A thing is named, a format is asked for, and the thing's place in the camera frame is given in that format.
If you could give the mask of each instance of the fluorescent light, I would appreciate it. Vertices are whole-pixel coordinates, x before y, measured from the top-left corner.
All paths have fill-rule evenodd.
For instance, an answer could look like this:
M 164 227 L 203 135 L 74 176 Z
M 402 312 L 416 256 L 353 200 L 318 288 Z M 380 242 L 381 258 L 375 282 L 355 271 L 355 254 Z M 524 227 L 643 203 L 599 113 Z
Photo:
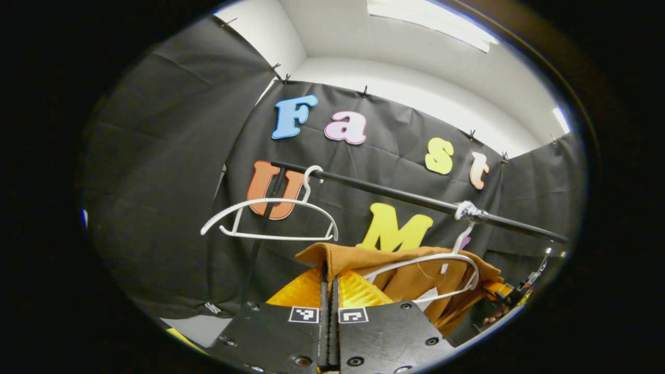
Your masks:
M 415 23 L 489 52 L 497 40 L 472 22 L 426 0 L 366 0 L 370 15 Z
M 557 120 L 559 121 L 559 124 L 563 129 L 563 133 L 568 134 L 571 131 L 571 128 L 568 126 L 568 122 L 566 122 L 566 118 L 563 116 L 563 113 L 561 112 L 561 107 L 557 106 L 552 110 L 552 113 L 554 113 L 554 116 L 557 117 Z

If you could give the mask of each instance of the clothes rod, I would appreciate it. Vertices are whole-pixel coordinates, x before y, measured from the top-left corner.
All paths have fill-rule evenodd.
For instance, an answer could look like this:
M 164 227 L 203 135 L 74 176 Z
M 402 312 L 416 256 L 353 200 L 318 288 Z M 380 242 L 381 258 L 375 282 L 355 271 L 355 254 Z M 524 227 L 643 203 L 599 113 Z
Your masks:
M 287 162 L 272 161 L 271 163 L 272 165 L 279 166 L 287 170 L 294 170 L 296 172 L 301 172 L 301 173 L 304 173 L 307 170 L 307 168 L 304 166 L 289 164 Z M 357 188 L 365 192 L 379 194 L 388 198 L 407 202 L 413 205 L 423 206 L 425 208 L 447 213 L 450 215 L 454 215 L 458 209 L 458 206 L 455 204 L 435 200 L 421 195 L 411 194 L 409 192 L 395 190 L 394 188 L 379 186 L 378 184 L 373 184 L 362 180 L 341 176 L 338 174 L 332 174 L 329 172 L 321 172 L 315 170 L 311 172 L 310 175 L 324 180 L 334 180 L 346 186 Z M 515 232 L 521 232 L 522 234 L 527 234 L 530 236 L 551 240 L 557 243 L 567 244 L 570 242 L 568 238 L 566 238 L 563 235 L 559 235 L 555 232 L 544 230 L 536 226 L 523 224 L 522 222 L 513 221 L 507 218 L 495 216 L 489 213 L 487 213 L 484 216 L 482 223 L 490 224 L 498 228 L 505 228 Z

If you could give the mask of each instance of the white plastic hanger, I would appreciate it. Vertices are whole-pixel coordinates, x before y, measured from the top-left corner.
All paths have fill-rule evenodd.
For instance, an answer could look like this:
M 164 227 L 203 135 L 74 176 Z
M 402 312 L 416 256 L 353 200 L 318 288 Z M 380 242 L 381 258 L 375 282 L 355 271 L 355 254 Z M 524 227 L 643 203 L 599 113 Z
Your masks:
M 461 219 L 461 214 L 462 212 L 467 209 L 468 207 L 472 206 L 471 202 L 462 202 L 459 204 L 457 211 L 455 212 L 455 219 L 460 220 Z M 468 258 L 465 255 L 458 254 L 460 251 L 460 247 L 462 246 L 462 241 L 464 238 L 469 235 L 471 230 L 473 229 L 474 222 L 469 221 L 469 226 L 462 232 L 457 240 L 455 241 L 455 246 L 453 247 L 453 250 L 449 254 L 432 254 L 429 256 L 422 256 L 419 258 L 414 258 L 412 260 L 404 260 L 404 261 L 399 261 L 399 262 L 394 262 L 390 265 L 384 266 L 383 268 L 380 268 L 379 270 L 375 270 L 369 274 L 365 274 L 364 278 L 369 280 L 373 279 L 376 277 L 378 274 L 387 272 L 388 270 L 393 270 L 396 268 L 401 268 L 402 266 L 410 265 L 410 264 L 415 264 L 417 262 L 423 262 L 423 261 L 432 261 L 432 260 L 461 260 L 464 262 L 467 262 L 473 266 L 473 274 L 469 278 L 469 281 L 466 282 L 464 287 L 458 291 L 453 291 L 449 293 L 445 293 L 443 295 L 437 295 L 437 296 L 432 296 L 432 297 L 426 297 L 424 299 L 415 299 L 412 300 L 414 303 L 425 303 L 427 301 L 434 301 L 437 299 L 443 299 L 445 297 L 450 297 L 453 295 L 457 295 L 459 293 L 465 292 L 469 289 L 475 289 L 475 287 L 478 285 L 478 280 L 480 279 L 480 273 L 478 272 L 478 265 L 475 264 L 475 262 Z
M 309 183 L 307 180 L 309 179 L 309 174 L 314 171 L 314 170 L 320 170 L 323 171 L 323 169 L 320 166 L 314 165 L 310 166 L 307 171 L 305 171 L 305 175 L 303 177 L 303 186 L 305 187 L 305 195 L 303 196 L 302 200 L 294 200 L 294 199 L 284 199 L 284 198 L 262 198 L 262 199 L 255 199 L 255 200 L 248 200 L 245 202 L 238 203 L 236 205 L 233 205 L 231 207 L 228 207 L 221 212 L 217 213 L 213 218 L 210 218 L 208 222 L 203 226 L 201 229 L 201 235 L 205 235 L 205 233 L 215 224 L 215 222 L 219 221 L 220 219 L 226 217 L 227 215 L 233 213 L 234 211 L 237 211 L 235 214 L 235 221 L 233 223 L 233 229 L 229 231 L 227 228 L 225 228 L 223 225 L 219 226 L 219 229 L 226 235 L 228 236 L 237 236 L 239 238 L 253 238 L 253 239 L 270 239 L 270 240 L 330 240 L 333 239 L 334 241 L 337 241 L 338 233 L 337 233 L 337 224 L 335 224 L 333 217 L 326 212 L 325 210 L 319 208 L 318 206 L 312 205 L 307 202 L 309 199 L 309 194 L 311 193 L 311 188 L 309 187 Z M 262 202 L 289 202 L 292 204 L 296 205 L 303 205 L 307 206 L 309 208 L 312 208 L 314 210 L 317 210 L 321 213 L 323 213 L 328 219 L 331 221 L 330 226 L 328 227 L 328 232 L 326 232 L 326 235 L 321 238 L 299 238 L 299 237 L 294 237 L 294 236 L 272 236 L 272 235 L 259 235 L 259 234 L 243 234 L 241 232 L 238 232 L 238 225 L 240 224 L 240 217 L 242 216 L 243 209 L 246 206 L 262 203 Z

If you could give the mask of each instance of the white ceiling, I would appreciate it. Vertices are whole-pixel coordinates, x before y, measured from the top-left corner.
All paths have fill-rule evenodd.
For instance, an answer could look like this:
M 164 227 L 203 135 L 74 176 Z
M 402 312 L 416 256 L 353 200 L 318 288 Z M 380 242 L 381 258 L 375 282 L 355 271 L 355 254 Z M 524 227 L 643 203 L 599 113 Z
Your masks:
M 541 144 L 564 134 L 550 92 L 501 41 L 485 54 L 437 31 L 371 17 L 365 0 L 279 2 L 309 57 L 367 59 L 420 71 L 501 108 Z

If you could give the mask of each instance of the tan garment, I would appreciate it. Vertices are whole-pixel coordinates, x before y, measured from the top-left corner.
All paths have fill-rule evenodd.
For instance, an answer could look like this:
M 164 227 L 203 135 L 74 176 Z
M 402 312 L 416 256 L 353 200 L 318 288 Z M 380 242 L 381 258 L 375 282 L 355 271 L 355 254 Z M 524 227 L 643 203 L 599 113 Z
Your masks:
M 316 243 L 309 246 L 295 257 L 309 264 L 328 264 L 328 283 L 332 285 L 334 277 L 344 270 L 353 269 L 361 275 L 378 270 L 396 261 L 411 260 L 431 254 L 448 254 L 451 250 L 437 247 L 420 247 L 399 252 L 383 252 L 360 247 L 345 247 L 330 243 Z M 449 336 L 459 325 L 469 308 L 487 295 L 481 284 L 484 281 L 503 281 L 498 277 L 501 270 L 484 262 L 481 258 L 467 251 L 462 255 L 471 258 L 478 266 L 480 280 L 474 290 L 468 290 L 451 297 L 433 301 L 425 309 L 425 315 L 443 336 Z M 442 264 L 448 264 L 445 274 L 440 274 Z M 466 262 L 459 260 L 432 260 L 402 266 L 379 274 L 374 284 L 392 301 L 418 299 L 425 291 L 436 287 L 438 294 L 461 289 L 473 272 Z

